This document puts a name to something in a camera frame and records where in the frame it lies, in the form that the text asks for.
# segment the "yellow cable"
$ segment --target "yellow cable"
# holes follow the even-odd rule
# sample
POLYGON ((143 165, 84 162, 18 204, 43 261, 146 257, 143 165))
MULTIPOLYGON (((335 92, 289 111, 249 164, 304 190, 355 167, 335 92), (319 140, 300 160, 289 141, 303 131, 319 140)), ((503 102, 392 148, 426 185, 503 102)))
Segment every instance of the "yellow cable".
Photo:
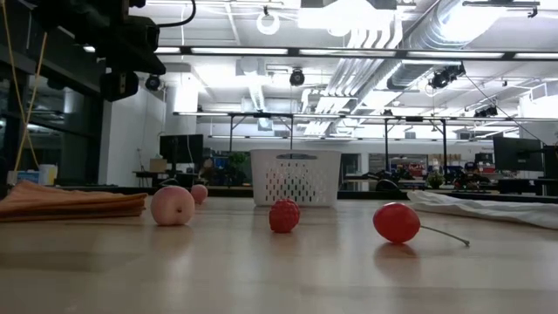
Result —
MULTIPOLYGON (((11 74, 13 76, 14 83, 15 83, 15 86, 16 86, 16 95, 17 95, 17 103, 19 104, 19 111, 21 113, 22 119, 24 119, 24 136, 22 137, 22 140, 21 140, 21 143, 20 143, 19 153, 18 153, 18 156, 17 156, 17 159, 16 159, 16 166, 14 167, 14 171, 17 171, 17 169, 19 168, 19 162, 20 162, 20 159, 21 159, 21 152, 23 151, 23 145, 24 145, 25 139, 27 139, 29 141, 29 147, 31 149, 31 154, 33 155, 33 160, 35 161, 35 165, 37 166, 37 169, 38 169, 37 156, 35 155, 35 150, 33 149, 33 144, 31 142, 31 136, 27 132, 27 126, 29 125, 29 120, 30 120, 30 117, 31 117, 31 109, 33 107, 33 101, 35 99, 35 94, 36 94, 36 91, 37 91, 37 84, 35 84, 35 87, 33 89, 33 96, 31 98, 29 112, 27 114, 28 118, 25 119, 24 105, 23 105, 22 100, 21 100, 21 94, 19 92, 19 85, 17 84, 16 63, 14 61, 13 50, 11 48, 10 26, 8 24, 8 12, 6 11, 5 0, 2 1, 2 12, 3 12, 4 28, 6 30, 6 39, 7 39, 7 42, 8 42, 8 52, 10 54, 11 74)), ((40 70, 41 70, 41 64, 43 62, 43 54, 44 54, 45 43, 46 43, 46 33, 44 34, 44 37, 43 37, 43 46, 42 46, 42 49, 41 49, 41 55, 40 55, 38 68, 37 68, 36 82, 37 82, 38 74, 40 73, 40 70)))

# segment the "cherry stem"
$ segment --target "cherry stem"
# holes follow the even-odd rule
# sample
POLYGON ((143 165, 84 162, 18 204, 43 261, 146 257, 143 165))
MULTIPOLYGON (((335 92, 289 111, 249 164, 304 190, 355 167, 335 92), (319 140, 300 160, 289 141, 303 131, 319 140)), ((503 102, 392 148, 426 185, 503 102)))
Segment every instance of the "cherry stem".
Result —
POLYGON ((469 244, 470 244, 469 241, 467 241, 467 240, 465 240, 465 239, 462 239, 462 238, 460 238, 460 237, 458 237, 458 236, 448 234, 447 232, 444 232, 444 231, 441 231, 441 230, 438 230, 438 229, 434 229, 434 228, 430 228, 430 227, 426 227, 426 226, 422 226, 422 225, 421 225, 420 227, 421 227, 422 229, 427 229, 427 230, 430 230, 430 231, 438 232, 438 233, 440 233, 440 234, 442 234, 442 235, 444 235, 444 236, 449 236, 449 237, 452 237, 453 239, 460 240, 460 241, 463 242, 467 247, 468 247, 469 244))

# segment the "white laundry basket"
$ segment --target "white laundry basket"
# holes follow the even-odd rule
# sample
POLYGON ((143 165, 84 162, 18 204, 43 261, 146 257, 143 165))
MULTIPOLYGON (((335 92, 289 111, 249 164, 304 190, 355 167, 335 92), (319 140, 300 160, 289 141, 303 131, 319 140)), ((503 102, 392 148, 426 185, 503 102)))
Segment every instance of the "white laundry basket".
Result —
POLYGON ((250 159, 255 205, 290 198, 300 206, 335 206, 340 152, 256 149, 250 159))

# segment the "small pink ball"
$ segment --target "small pink ball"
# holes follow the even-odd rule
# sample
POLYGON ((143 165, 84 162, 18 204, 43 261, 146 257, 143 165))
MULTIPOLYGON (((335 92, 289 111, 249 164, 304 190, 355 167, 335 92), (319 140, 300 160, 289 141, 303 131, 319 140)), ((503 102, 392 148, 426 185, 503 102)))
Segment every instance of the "small pink ball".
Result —
POLYGON ((192 196, 196 204, 202 204, 208 198, 208 188, 202 184, 192 186, 192 196))
POLYGON ((194 198, 181 187, 164 187, 151 200, 151 214, 161 226, 188 223, 194 216, 194 209, 194 198))

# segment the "orange towel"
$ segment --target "orange towel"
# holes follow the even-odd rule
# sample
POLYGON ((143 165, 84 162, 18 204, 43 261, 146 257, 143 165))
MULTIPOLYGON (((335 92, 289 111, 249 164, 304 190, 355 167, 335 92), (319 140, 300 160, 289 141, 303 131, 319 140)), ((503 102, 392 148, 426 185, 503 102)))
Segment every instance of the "orange towel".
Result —
POLYGON ((64 191, 21 181, 0 201, 0 222, 137 216, 146 197, 64 191))

